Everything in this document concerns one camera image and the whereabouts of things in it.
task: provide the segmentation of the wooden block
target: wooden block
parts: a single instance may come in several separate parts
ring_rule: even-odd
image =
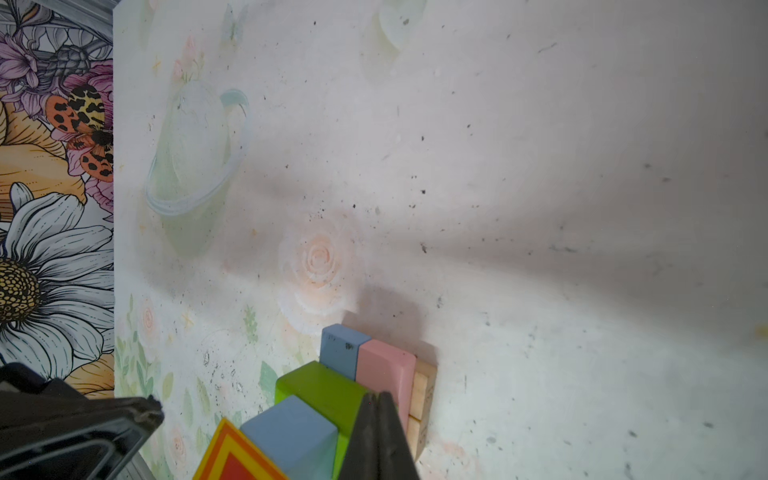
[[[221,419],[194,480],[288,480],[235,425]]]
[[[358,349],[369,340],[370,336],[344,325],[327,326],[320,341],[320,363],[354,382]]]
[[[290,396],[240,427],[291,480],[330,480],[338,429],[297,396]]]
[[[275,403],[295,395],[339,429],[333,478],[339,477],[341,465],[355,426],[360,402],[368,390],[319,362],[310,362],[277,379]]]
[[[427,428],[429,427],[429,419],[420,421],[413,417],[408,417],[408,430],[406,430],[406,441],[408,442],[408,450],[411,451],[413,461],[419,459],[419,456],[424,450],[424,445],[427,443]]]
[[[402,430],[408,428],[416,357],[376,339],[363,343],[357,355],[355,380],[374,392],[391,392]]]
[[[411,411],[409,415],[417,420],[429,417],[432,407],[432,397],[435,396],[435,378],[437,367],[417,359],[413,374],[413,389],[411,392]]]

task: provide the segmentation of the painted rose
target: painted rose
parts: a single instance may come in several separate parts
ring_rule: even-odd
[[[164,340],[160,325],[154,316],[154,306],[152,301],[144,299],[144,304],[139,312],[138,332],[141,346],[144,347],[144,355],[148,362],[153,362],[157,358],[158,350],[162,347]]]
[[[165,460],[168,468],[176,478],[191,478],[190,469],[196,467],[192,465],[191,455],[194,455],[194,443],[184,433],[184,429],[170,416],[166,418],[164,425]]]
[[[345,213],[307,214],[286,228],[278,249],[280,309],[300,333],[319,335],[357,310],[365,283],[359,236]]]

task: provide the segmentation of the floral wallpaper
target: floral wallpaper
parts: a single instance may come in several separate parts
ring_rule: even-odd
[[[0,0],[0,361],[114,395],[111,43]]]

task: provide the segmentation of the red and yellow block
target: red and yellow block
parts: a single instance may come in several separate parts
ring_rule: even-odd
[[[194,480],[288,480],[229,420],[222,419]]]

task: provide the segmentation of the green leaf pattern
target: green leaf pattern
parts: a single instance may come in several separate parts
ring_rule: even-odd
[[[243,322],[245,323],[245,334],[248,337],[248,340],[252,343],[258,342],[259,336],[256,333],[256,312],[254,312],[248,305],[245,306],[245,317],[243,318]]]
[[[194,415],[196,406],[194,404],[197,403],[198,419],[194,438],[197,454],[202,455],[213,439],[214,430],[221,422],[223,415],[226,415],[235,426],[240,427],[245,414],[242,410],[228,414],[227,412],[212,411],[212,397],[204,381],[199,377],[197,378],[196,386],[193,388],[196,390],[196,395],[187,388],[183,390],[183,393],[182,391],[174,393],[174,387],[177,386],[176,384],[180,380],[175,377],[173,371],[164,371],[159,360],[155,362],[147,361],[144,346],[141,345],[138,338],[135,316],[134,296],[131,294],[128,299],[128,312],[125,316],[127,328],[123,330],[127,337],[117,336],[115,338],[117,349],[115,351],[114,371],[117,374],[115,379],[117,394],[118,396],[160,396],[163,402],[169,406],[174,404],[180,406],[181,420],[189,429],[192,429],[196,423]],[[244,308],[243,326],[249,344],[257,343],[259,336],[257,332],[256,311],[248,305]],[[303,364],[301,353],[297,352],[294,358],[299,364]],[[283,372],[289,369],[289,366],[282,367]],[[262,361],[259,386],[270,406],[274,404],[276,381],[277,374],[275,370],[269,364]],[[162,439],[162,431],[156,432],[155,435],[159,435]],[[146,445],[142,448],[142,455],[147,459],[147,463],[150,465],[155,478],[157,480],[174,478],[163,449],[160,449],[159,452],[157,449],[151,451],[148,446]]]

